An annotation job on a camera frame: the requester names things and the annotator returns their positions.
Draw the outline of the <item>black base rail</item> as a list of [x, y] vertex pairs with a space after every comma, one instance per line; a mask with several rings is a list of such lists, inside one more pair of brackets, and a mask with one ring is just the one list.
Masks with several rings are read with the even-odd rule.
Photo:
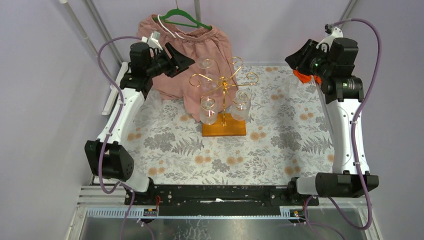
[[125, 205], [152, 206], [160, 217], [274, 217], [282, 207], [303, 210], [308, 199], [291, 185], [151, 184], [127, 195]]

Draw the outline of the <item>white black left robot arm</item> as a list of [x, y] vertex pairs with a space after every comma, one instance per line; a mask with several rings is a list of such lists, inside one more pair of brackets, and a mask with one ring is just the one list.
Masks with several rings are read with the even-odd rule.
[[155, 192], [150, 178], [135, 172], [134, 159], [124, 147], [131, 121], [145, 102], [153, 86], [153, 78], [173, 78], [186, 71], [195, 61], [177, 51], [169, 42], [165, 49], [153, 48], [145, 42], [130, 46], [129, 72], [119, 84], [113, 83], [118, 99], [111, 116], [96, 140], [88, 140], [84, 151], [90, 170], [99, 179], [115, 179], [136, 192], [144, 206], [152, 204]]

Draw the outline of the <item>green clothes hanger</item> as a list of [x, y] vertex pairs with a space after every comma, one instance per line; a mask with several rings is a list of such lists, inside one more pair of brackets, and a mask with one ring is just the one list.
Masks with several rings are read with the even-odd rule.
[[[172, 18], [174, 18], [174, 17], [179, 18], [179, 19], [183, 19], [184, 21], [183, 22], [173, 21]], [[156, 19], [158, 21], [161, 21], [162, 23], [168, 23], [168, 24], [172, 24], [172, 25], [189, 27], [189, 28], [196, 28], [196, 29], [204, 28], [204, 29], [207, 29], [207, 30], [212, 30], [212, 28], [213, 28], [211, 25], [206, 25], [206, 24], [196, 20], [188, 12], [181, 10], [179, 8], [173, 8], [173, 9], [169, 10], [164, 15], [158, 14]]]

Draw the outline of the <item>orange wooden rack base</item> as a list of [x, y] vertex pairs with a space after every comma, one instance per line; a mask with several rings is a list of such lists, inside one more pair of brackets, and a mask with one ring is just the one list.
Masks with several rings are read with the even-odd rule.
[[203, 137], [238, 137], [246, 136], [246, 122], [235, 120], [230, 114], [218, 113], [217, 120], [211, 125], [202, 124]]

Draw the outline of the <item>pink shorts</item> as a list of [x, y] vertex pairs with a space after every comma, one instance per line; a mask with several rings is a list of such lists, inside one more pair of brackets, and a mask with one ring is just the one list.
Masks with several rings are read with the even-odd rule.
[[[138, 25], [136, 35], [148, 37], [157, 31], [161, 46], [170, 43], [177, 51], [195, 61], [201, 57], [211, 58], [212, 66], [207, 72], [214, 79], [235, 75], [234, 66], [230, 63], [233, 56], [231, 42], [223, 31], [212, 27], [184, 32], [173, 24], [156, 21], [156, 17], [157, 15], [152, 14], [143, 19]], [[200, 98], [207, 92], [204, 89], [206, 79], [200, 77], [200, 74], [205, 72], [195, 63], [173, 78], [164, 74], [155, 77], [152, 87], [161, 94], [163, 100], [183, 99], [186, 112], [199, 122]]]

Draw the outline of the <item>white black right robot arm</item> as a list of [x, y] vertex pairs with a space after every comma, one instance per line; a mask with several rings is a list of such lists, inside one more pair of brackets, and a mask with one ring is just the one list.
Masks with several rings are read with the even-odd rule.
[[353, 75], [358, 43], [336, 37], [331, 43], [309, 39], [285, 61], [295, 73], [320, 80], [321, 104], [334, 148], [332, 172], [294, 177], [289, 182], [287, 201], [301, 205], [307, 195], [359, 198], [379, 186], [370, 174], [362, 139], [361, 105], [365, 103], [363, 82]]

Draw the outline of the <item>floral table mat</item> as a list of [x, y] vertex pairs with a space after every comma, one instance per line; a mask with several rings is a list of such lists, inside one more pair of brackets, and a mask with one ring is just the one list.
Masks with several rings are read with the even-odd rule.
[[292, 75], [287, 66], [245, 66], [237, 74], [258, 74], [245, 136], [202, 137], [202, 125], [183, 101], [165, 100], [166, 126], [147, 105], [130, 124], [124, 147], [135, 171], [156, 184], [285, 185], [293, 177], [330, 173], [334, 149], [319, 93], [300, 83], [295, 95], [278, 104], [278, 89]]

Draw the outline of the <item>orange cloth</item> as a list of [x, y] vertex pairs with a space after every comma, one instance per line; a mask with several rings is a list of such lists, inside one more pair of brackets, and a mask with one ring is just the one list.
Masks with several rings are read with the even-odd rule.
[[321, 84], [322, 83], [322, 80], [321, 80], [321, 78], [319, 77], [319, 76], [317, 76], [317, 75], [305, 75], [305, 74], [302, 74], [302, 73], [300, 73], [298, 70], [293, 70], [293, 74], [303, 83], [303, 84], [306, 84], [306, 83], [309, 83], [309, 82], [311, 82], [312, 81], [312, 79], [315, 81], [315, 83], [317, 83], [317, 84]]

